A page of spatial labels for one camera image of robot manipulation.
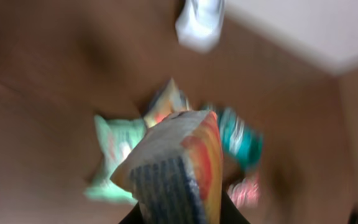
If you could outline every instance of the white wall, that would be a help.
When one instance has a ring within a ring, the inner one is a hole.
[[[340,73],[358,65],[358,0],[226,0],[226,15]]]

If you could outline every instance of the white object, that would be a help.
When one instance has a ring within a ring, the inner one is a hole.
[[[219,41],[224,0],[186,0],[177,22],[179,43],[197,52],[209,52]]]

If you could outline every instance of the green packet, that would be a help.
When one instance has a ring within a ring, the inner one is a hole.
[[[85,190],[85,195],[91,200],[135,204],[137,200],[132,194],[114,184],[110,177],[144,137],[146,133],[144,120],[105,120],[96,115],[94,122],[104,159],[91,186]]]

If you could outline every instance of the pink object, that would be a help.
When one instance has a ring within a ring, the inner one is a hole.
[[[227,194],[237,208],[242,206],[256,207],[258,205],[260,195],[258,180],[258,175],[256,175],[229,187]]]

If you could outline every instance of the white container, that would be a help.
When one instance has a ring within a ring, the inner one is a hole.
[[[209,52],[221,36],[224,0],[186,0],[177,22],[179,43],[200,53]]]

